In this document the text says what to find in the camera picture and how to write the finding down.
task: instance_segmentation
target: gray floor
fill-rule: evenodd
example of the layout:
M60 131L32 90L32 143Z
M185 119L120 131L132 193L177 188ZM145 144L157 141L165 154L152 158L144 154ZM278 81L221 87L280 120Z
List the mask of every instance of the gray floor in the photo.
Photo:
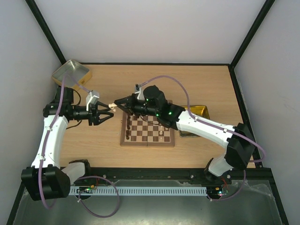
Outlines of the gray floor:
M118 184L125 186L128 182ZM237 185L230 185L229 188L234 193ZM89 209L100 215L110 214L115 204L115 196L92 196L86 200ZM249 181L249 185L236 197L223 202L210 202L206 197L122 196L119 211L107 219L90 215L77 203L75 196L58 199L52 210L46 210L40 201L34 202L25 194L14 224L278 225L281 220L268 182Z

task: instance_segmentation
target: chessboard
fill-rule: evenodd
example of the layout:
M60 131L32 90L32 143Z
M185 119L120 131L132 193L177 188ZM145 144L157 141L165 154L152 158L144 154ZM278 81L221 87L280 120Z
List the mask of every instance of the chessboard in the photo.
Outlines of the chessboard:
M174 147L174 130L163 127L155 116L137 118L123 112L120 145Z

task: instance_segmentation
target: white robotic arm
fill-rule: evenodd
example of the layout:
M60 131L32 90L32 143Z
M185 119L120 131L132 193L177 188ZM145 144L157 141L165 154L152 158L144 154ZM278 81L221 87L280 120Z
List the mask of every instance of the white robotic arm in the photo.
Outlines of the white robotic arm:
M76 160L60 169L60 150L64 133L70 120L88 120L89 125L99 125L113 117L109 107L98 101L99 93L91 91L87 98L87 106L72 105L74 101L73 89L65 88L63 98L60 98L61 87L58 88L55 99L46 105L43 110L44 131L37 155L31 167L22 171L21 179L26 186L31 198L40 200L40 187L42 186L45 199L66 197L70 191L70 185L86 173L90 165L87 160ZM57 110L60 112L53 124Z
M218 145L222 146L224 149L227 148L228 140L232 137L232 134L228 132L224 132L222 130L216 129L214 127L208 126L206 124L200 123L189 115L188 111L183 111L180 116L178 117L179 121L176 122L178 130L181 131L187 131L196 135L199 135L201 137L207 138ZM201 118L201 120L206 121L210 124L217 125L219 127L224 128L225 130L232 130L234 131L234 128L232 125L225 125L216 123L212 120L208 120L206 118ZM222 154L221 156L214 158L212 162L209 165L209 172L213 175L219 177L224 172L232 169L233 167L229 165L225 160L226 153Z
M208 180L214 180L233 168L244 170L254 151L252 144L228 132L240 133L253 140L247 126L238 124L234 127L205 118L199 118L204 123L198 122L183 107L168 103L164 93L155 85L149 86L143 91L141 86L136 85L134 94L118 99L114 103L128 114L134 114L137 117L140 115L156 116L158 122L164 127L188 131L222 146L225 153L211 159L204 170Z

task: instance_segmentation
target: white wall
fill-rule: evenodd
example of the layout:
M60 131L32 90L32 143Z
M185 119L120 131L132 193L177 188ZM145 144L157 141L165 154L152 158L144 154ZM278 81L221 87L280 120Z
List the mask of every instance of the white wall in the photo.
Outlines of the white wall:
M299 224L300 1L275 1L236 67L290 224Z
M53 99L51 74L60 66L24 0L0 7L0 224L6 224L21 172L34 159L44 106Z
M230 63L265 0L36 0L67 59Z

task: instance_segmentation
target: chess piece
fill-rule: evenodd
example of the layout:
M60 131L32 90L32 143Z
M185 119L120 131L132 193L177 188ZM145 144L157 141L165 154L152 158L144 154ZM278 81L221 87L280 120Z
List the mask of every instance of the chess piece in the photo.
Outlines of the chess piece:
M126 139L129 140L129 130L126 131Z
M130 129L130 125L131 125L131 122L130 122L130 116L127 116L127 129L129 130Z

